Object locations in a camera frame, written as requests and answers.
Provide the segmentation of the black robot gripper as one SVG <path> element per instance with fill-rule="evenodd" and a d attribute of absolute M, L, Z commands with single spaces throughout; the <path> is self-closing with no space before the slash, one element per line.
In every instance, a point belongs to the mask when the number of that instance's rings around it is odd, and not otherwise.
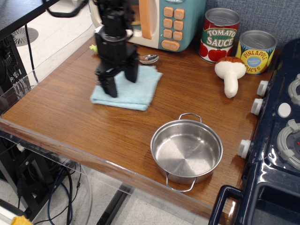
<path fill-rule="evenodd" d="M 132 83 L 137 81 L 138 53 L 137 45 L 128 45 L 126 36 L 111 37 L 103 30 L 95 33 L 98 56 L 101 63 L 96 69 L 104 92 L 113 98 L 118 96 L 114 76 L 123 71 Z"/>

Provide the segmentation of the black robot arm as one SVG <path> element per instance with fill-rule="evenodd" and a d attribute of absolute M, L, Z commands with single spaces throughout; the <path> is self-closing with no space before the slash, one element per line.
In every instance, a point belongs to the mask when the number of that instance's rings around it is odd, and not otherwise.
<path fill-rule="evenodd" d="M 117 97 L 114 77 L 124 72 L 132 83 L 137 80 L 138 53 L 136 44 L 129 45 L 131 37 L 127 30 L 132 29 L 134 10 L 127 0 L 95 0 L 102 27 L 95 33 L 97 54 L 101 62 L 96 75 L 104 92 Z"/>

